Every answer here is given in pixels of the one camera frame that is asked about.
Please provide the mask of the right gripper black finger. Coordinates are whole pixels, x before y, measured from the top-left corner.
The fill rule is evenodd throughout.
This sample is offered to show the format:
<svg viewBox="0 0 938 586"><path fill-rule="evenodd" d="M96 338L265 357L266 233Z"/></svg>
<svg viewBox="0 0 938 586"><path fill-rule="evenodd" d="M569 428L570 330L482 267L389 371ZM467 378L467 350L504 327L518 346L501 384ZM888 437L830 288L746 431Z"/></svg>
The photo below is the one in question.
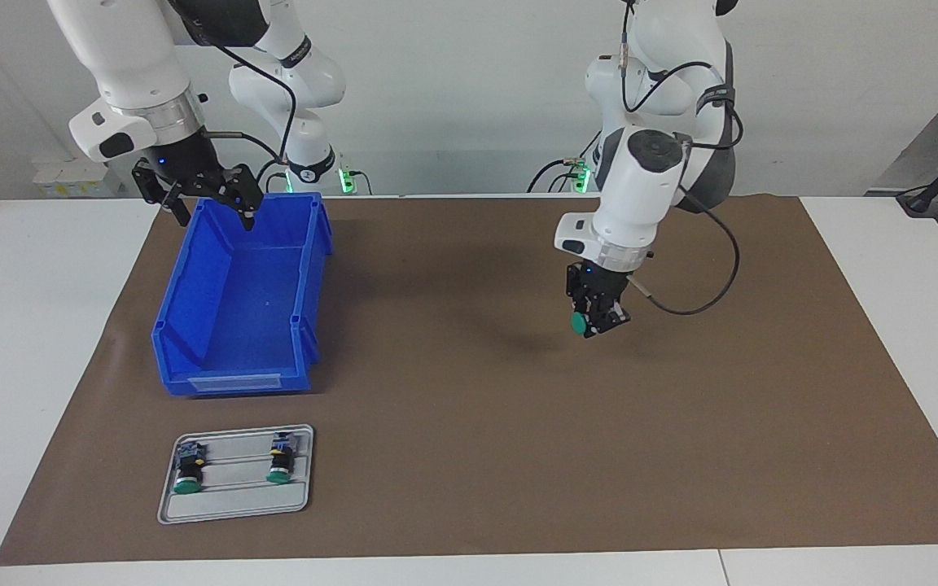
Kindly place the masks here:
<svg viewBox="0 0 938 586"><path fill-rule="evenodd" d="M211 171L211 197L234 211L245 231L254 229L264 194L248 164Z"/></svg>
<svg viewBox="0 0 938 586"><path fill-rule="evenodd" d="M149 160L141 157L133 166L133 179L135 186L140 192L142 200L145 203L159 205L166 212L171 214L181 227L187 227L192 215L189 208L182 201L182 186L178 182L173 182L166 190L166 182L150 166Z"/></svg>

